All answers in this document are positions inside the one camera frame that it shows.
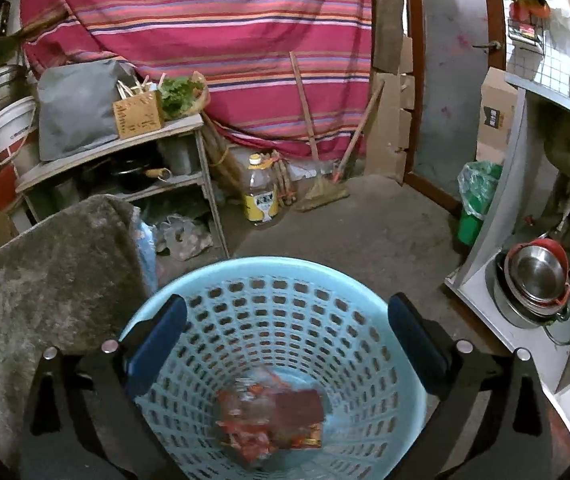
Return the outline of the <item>clear plastic wrapper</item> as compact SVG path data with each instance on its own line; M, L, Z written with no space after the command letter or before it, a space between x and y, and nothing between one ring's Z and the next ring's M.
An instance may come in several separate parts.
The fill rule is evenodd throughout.
M281 393L293 386L265 367L236 376L218 392L215 429L242 464L253 467L285 450L291 432L279 422Z

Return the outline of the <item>dark red snack packet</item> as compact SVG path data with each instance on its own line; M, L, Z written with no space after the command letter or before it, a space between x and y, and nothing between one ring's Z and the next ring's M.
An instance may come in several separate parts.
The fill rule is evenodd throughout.
M282 390L274 393L272 400L272 431L296 432L325 419L321 394L315 389Z

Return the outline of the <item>orange snack packet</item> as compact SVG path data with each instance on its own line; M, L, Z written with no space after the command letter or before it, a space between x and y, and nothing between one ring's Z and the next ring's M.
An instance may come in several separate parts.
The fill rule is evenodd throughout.
M299 428L288 441L292 450L317 450L322 448L323 424L316 422Z

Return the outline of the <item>grey shaggy table rug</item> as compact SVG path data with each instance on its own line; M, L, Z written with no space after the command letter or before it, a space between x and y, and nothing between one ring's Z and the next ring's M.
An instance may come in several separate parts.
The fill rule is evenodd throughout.
M0 248L0 461L18 465L23 412L45 348L85 353L119 336L157 288L137 207L97 195Z

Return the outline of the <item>light blue plastic basket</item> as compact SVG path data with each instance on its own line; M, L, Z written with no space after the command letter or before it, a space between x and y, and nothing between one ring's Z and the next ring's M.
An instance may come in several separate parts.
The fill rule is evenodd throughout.
M185 330L136 403L187 478L383 479L421 432L427 394L387 304L350 276L294 258L221 261L160 289L134 321L174 295ZM222 441L217 396L272 374L320 393L321 444L246 465Z

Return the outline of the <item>white side table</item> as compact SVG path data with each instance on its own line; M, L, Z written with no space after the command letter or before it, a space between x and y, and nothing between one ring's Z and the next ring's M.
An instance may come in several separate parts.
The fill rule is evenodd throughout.
M222 228L206 152L207 117L203 114L172 120L163 128L111 141L53 162L41 162L17 179L34 218L41 221L59 207L54 198L63 188L83 198L111 193L126 202L197 185L207 200L209 228L215 247L230 255Z

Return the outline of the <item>yellow label oil bottle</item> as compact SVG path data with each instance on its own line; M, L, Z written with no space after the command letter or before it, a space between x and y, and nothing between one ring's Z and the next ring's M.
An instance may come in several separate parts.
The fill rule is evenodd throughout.
M243 187L245 216L253 224L271 222L279 214L279 189L273 162L259 153L248 157Z

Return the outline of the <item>white plastic bucket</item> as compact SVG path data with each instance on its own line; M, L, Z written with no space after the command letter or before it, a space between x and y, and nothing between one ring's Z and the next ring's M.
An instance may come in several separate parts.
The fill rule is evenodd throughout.
M0 110L0 167L8 165L38 129L38 102L26 96Z

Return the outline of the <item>cardboard box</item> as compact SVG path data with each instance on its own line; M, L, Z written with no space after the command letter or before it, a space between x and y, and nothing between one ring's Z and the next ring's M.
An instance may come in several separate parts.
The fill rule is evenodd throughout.
M490 67L480 89L476 159L502 165L512 128L517 89L506 81L506 72Z

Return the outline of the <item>green leafy vegetable bag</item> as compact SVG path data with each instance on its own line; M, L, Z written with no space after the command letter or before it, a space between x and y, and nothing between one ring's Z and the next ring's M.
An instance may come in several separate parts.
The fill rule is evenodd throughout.
M166 120L200 114L210 102L207 80L198 72L188 77L162 76L158 90Z

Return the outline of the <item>steel stock pot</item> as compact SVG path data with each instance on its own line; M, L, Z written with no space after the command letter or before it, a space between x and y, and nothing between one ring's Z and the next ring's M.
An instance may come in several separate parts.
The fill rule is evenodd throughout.
M0 111L30 94L27 70L24 66L18 64L0 66Z

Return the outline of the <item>wooden framed door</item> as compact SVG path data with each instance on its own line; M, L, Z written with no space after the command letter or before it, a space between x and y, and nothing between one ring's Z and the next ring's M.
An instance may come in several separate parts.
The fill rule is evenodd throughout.
M405 182L445 210L460 210L456 176L475 158L480 88L506 67L502 0L407 0L415 110Z

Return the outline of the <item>red striped hanging cloth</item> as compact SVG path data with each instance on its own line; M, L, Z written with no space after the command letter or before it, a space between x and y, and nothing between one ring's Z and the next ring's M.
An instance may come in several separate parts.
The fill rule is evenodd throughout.
M115 58L204 75L219 133L257 151L336 159L369 97L371 0L20 0L20 18L55 20L24 47L37 73Z

